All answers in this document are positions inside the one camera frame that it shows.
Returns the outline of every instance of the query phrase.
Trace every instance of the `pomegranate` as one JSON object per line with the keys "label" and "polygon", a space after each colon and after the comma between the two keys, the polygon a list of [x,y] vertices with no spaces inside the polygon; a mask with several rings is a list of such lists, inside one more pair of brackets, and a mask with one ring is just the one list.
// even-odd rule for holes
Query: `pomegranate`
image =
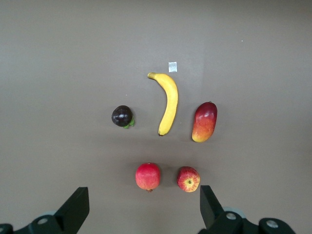
{"label": "pomegranate", "polygon": [[136,170],[136,184],[147,192],[153,191],[160,182],[160,169],[154,163],[144,163]]}

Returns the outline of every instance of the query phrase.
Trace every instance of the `red mango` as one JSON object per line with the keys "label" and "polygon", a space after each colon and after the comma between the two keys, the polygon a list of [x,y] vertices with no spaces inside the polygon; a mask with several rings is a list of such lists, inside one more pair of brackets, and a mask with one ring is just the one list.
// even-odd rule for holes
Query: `red mango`
{"label": "red mango", "polygon": [[212,102],[201,104],[194,116],[192,139],[195,142],[208,140],[215,130],[217,116],[216,105]]}

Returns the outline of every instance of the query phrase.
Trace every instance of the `metal bolt head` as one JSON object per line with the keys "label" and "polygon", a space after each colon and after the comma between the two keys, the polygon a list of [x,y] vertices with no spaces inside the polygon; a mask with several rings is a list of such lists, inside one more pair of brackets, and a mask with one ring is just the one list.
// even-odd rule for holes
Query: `metal bolt head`
{"label": "metal bolt head", "polygon": [[266,224],[271,228],[278,228],[278,224],[273,220],[268,220]]}
{"label": "metal bolt head", "polygon": [[230,220],[235,220],[236,219],[236,215],[234,215],[233,213],[227,213],[226,217]]}

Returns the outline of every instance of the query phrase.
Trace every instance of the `gray surface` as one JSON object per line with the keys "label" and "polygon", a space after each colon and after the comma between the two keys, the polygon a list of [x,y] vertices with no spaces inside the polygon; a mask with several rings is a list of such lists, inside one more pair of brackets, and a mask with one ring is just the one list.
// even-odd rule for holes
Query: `gray surface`
{"label": "gray surface", "polygon": [[[0,223],[21,228],[88,186],[81,234],[195,234],[199,190],[174,182],[188,165],[221,205],[309,233],[312,5],[258,2],[2,0]],[[178,112],[159,137],[166,99],[147,73],[174,61]],[[205,101],[217,126],[195,143]],[[121,104],[134,128],[112,123]],[[162,169],[151,194],[134,179],[148,161]]]}

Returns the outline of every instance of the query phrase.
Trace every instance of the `green leaf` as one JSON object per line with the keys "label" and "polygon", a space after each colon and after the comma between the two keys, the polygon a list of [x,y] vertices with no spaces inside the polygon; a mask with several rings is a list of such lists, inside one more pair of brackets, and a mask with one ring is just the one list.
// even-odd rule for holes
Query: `green leaf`
{"label": "green leaf", "polygon": [[129,123],[129,125],[130,125],[130,126],[134,126],[134,124],[135,124],[135,118],[132,117],[132,120],[131,120],[131,122]]}

